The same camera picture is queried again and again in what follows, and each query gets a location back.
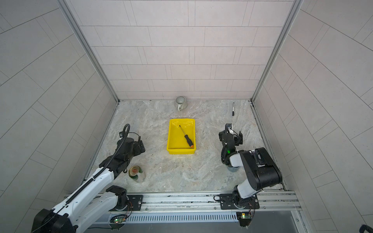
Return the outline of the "orange black handled screwdriver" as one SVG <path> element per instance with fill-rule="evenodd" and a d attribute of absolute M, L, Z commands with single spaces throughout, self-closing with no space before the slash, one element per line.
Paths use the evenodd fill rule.
<path fill-rule="evenodd" d="M 179 125 L 179 128 L 181 129 L 182 133 L 184 134 L 184 138 L 186 139 L 186 142 L 188 143 L 189 147 L 190 148 L 195 148 L 192 139 L 189 137 L 189 135 L 187 134 L 185 129 L 181 125 Z"/>

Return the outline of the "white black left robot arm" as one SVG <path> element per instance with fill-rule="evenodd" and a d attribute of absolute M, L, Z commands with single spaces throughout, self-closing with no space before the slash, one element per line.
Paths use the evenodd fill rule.
<path fill-rule="evenodd" d="M 123 187 L 110 185 L 127 170 L 133 157 L 145 152 L 141 139 L 121 137 L 114 155 L 106 158 L 94 174 L 51 210 L 42 209 L 34 218 L 33 233 L 83 233 L 108 211 L 125 211 L 115 224 L 123 225 L 139 209 Z"/>

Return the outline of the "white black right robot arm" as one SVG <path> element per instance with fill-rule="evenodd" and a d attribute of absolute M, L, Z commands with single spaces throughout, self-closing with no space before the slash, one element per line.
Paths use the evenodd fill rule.
<path fill-rule="evenodd" d="M 282 183 L 280 169 L 264 147 L 236 150 L 237 146 L 243 144 L 243 135 L 241 132 L 235 132 L 231 123 L 226 123 L 225 129 L 219 132 L 219 140 L 222 143 L 221 162 L 232 170 L 242 167 L 246 174 L 246 179 L 236 185 L 232 194 L 228 195 L 229 201 L 221 200 L 221 203 L 237 209 L 259 208 L 255 204 L 256 194 L 263 188 Z"/>

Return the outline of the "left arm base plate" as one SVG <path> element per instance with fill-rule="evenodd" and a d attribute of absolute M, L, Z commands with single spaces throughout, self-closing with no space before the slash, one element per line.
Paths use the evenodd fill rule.
<path fill-rule="evenodd" d="M 140 211 L 143 202 L 143 195 L 129 195 L 124 204 L 117 205 L 110 211 Z"/>

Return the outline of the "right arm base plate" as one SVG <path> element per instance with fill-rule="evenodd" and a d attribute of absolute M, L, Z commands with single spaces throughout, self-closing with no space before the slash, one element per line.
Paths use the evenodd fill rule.
<path fill-rule="evenodd" d="M 257 195 L 242 199 L 236 194 L 219 194 L 214 200 L 220 204 L 222 210 L 249 210 L 259 209 Z"/>

